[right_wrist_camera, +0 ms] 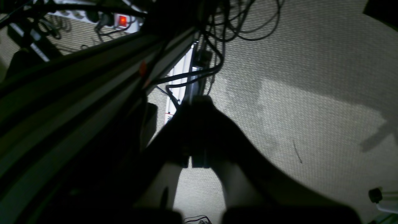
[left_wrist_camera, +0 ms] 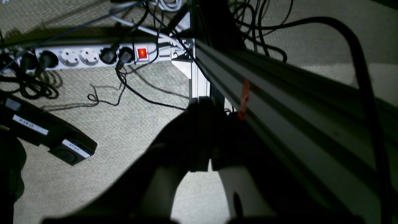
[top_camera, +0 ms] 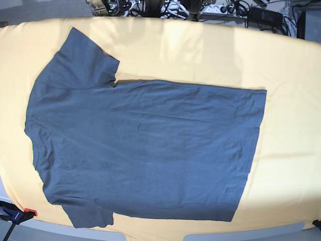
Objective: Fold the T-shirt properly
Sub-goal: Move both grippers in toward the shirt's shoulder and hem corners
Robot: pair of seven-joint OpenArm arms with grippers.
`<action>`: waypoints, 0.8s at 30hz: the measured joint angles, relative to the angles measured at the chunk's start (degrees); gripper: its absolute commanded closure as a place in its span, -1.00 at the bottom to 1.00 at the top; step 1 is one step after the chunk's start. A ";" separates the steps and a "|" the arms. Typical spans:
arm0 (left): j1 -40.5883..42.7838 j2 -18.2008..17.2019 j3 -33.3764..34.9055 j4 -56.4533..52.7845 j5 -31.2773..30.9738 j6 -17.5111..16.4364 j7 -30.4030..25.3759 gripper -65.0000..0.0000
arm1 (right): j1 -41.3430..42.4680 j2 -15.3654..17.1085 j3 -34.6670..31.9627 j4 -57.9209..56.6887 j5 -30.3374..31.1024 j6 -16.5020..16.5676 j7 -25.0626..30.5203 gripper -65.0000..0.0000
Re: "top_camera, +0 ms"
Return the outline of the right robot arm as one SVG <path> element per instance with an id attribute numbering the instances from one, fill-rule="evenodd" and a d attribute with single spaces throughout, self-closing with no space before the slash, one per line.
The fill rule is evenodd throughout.
<path id="1" fill-rule="evenodd" d="M 119 17 L 130 10 L 133 3 L 130 1 L 110 0 L 86 0 L 91 8 L 93 16 Z"/>

